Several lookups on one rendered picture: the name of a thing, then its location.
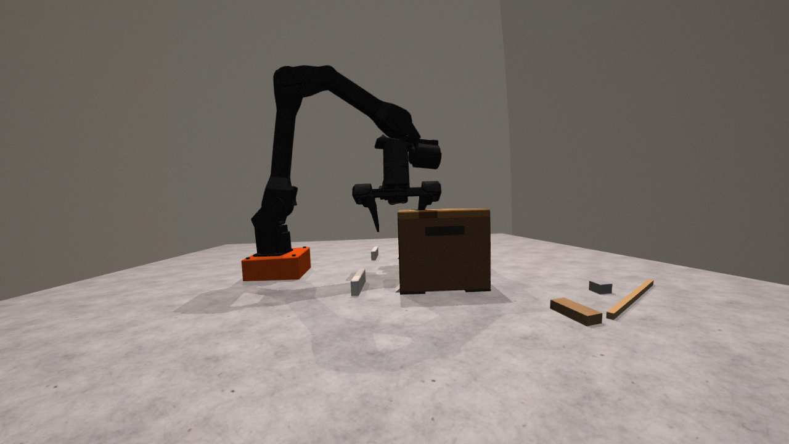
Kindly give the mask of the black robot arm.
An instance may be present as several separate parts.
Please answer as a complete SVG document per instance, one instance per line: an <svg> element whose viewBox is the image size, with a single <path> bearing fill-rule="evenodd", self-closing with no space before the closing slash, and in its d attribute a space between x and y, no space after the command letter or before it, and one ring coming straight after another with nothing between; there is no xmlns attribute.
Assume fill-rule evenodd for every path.
<svg viewBox="0 0 789 444"><path fill-rule="evenodd" d="M360 112L371 118L387 137L377 138L374 148L383 149L383 162L388 159L405 159L413 168L436 170L441 162L438 140L420 139L412 124L411 113L393 104L385 103L353 83L335 68L280 67L274 72L274 99L276 122L271 162L271 175L265 187L261 208L251 222L255 227L256 249L254 257L286 255L293 251L287 216L296 204L298 188L292 186L292 149L294 121L302 99L329 90ZM409 158L408 158L409 152ZM284 225L285 224L285 225Z"/></svg>

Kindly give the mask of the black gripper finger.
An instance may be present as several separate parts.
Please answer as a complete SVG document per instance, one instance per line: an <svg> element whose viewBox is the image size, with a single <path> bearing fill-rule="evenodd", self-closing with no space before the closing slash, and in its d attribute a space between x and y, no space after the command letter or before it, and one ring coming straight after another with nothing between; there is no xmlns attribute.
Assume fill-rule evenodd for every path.
<svg viewBox="0 0 789 444"><path fill-rule="evenodd" d="M418 210L425 210L427 205L431 205L433 197L434 195L432 193L420 194L418 200Z"/></svg>
<svg viewBox="0 0 789 444"><path fill-rule="evenodd" d="M374 196L373 195L360 196L360 200L364 207L369 208L372 214L373 222L378 231L377 203L375 202Z"/></svg>

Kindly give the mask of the tan long bar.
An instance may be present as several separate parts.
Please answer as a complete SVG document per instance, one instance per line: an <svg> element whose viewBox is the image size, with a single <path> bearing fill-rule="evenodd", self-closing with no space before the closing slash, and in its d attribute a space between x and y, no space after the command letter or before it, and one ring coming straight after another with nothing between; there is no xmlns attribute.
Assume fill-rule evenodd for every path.
<svg viewBox="0 0 789 444"><path fill-rule="evenodd" d="M606 319L615 320L624 310L626 310L634 301L638 300L648 289L653 286L654 280L647 280L637 289L633 290L631 294L623 298L619 303L607 311Z"/></svg>

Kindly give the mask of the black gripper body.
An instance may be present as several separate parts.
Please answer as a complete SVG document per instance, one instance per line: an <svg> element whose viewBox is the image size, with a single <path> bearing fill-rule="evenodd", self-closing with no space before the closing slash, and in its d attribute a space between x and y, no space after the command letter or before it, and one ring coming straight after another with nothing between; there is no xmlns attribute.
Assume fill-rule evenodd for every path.
<svg viewBox="0 0 789 444"><path fill-rule="evenodd" d="M383 189L373 189L371 183L355 184L352 188L353 200L362 205L360 196L373 195L379 197L411 197L420 194L434 195L432 202L440 199L442 190L438 181L422 181L422 187L411 187L409 184L409 163L405 159L388 159L383 163Z"/></svg>

